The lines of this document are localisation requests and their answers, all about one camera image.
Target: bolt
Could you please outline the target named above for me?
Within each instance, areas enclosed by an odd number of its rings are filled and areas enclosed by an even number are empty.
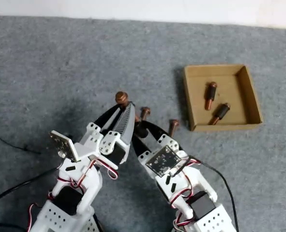
[[[115,100],[117,104],[122,107],[126,107],[129,104],[128,94],[126,92],[119,91],[116,93]]]
[[[146,118],[147,118],[147,115],[150,115],[150,114],[151,114],[151,109],[148,108],[148,107],[143,107],[142,108],[142,113],[141,113],[142,121],[145,121]]]
[[[139,122],[139,116],[135,114],[135,122]]]
[[[170,121],[170,128],[169,128],[168,134],[171,138],[173,138],[174,132],[179,125],[180,125],[180,121],[177,119],[173,119]]]
[[[218,111],[215,113],[214,117],[210,121],[210,125],[216,125],[216,123],[221,120],[226,113],[230,110],[230,105],[228,103],[222,104]]]
[[[209,84],[209,87],[208,87],[207,92],[206,92],[206,102],[205,102],[205,109],[206,110],[210,110],[211,109],[211,103],[215,99],[216,89],[217,89],[216,82],[211,82]]]

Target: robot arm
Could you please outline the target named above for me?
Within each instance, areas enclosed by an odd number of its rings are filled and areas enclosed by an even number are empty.
[[[160,127],[147,122],[139,122],[140,130],[148,129],[157,140],[159,148],[150,151],[138,133],[132,144],[139,162],[172,208],[177,208],[177,218],[173,225],[182,232],[236,232],[224,207],[217,203],[217,194],[192,164],[200,162],[192,159]]]
[[[102,187],[100,166],[117,179],[118,166],[127,160],[135,124],[135,107],[123,99],[87,125],[78,143],[52,131],[58,155],[64,158],[57,183],[39,213],[31,232],[102,231],[91,203]]]

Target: cardboard tray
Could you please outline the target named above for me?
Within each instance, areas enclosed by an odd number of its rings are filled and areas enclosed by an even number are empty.
[[[210,82],[217,83],[211,110],[205,110],[205,93]],[[252,78],[242,64],[192,65],[185,67],[185,92],[191,131],[252,129],[263,122]],[[231,108],[216,125],[208,125],[222,103]]]

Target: white wall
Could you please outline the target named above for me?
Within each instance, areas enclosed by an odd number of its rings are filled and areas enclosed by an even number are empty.
[[[286,28],[286,0],[0,0],[0,15]]]

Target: gray carpet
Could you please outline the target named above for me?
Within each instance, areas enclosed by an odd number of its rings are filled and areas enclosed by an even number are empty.
[[[264,124],[255,130],[190,132],[182,85],[188,64],[248,65]],[[183,148],[218,168],[235,196],[241,232],[286,232],[286,30],[65,18],[0,17],[0,193],[56,166],[47,133],[79,139],[114,104],[118,90],[150,121],[176,133]],[[233,218],[220,177],[201,168]],[[167,232],[170,209],[131,149],[120,178],[104,174],[93,204],[108,232]],[[27,225],[30,203],[45,201],[49,176],[0,201],[0,221]]]

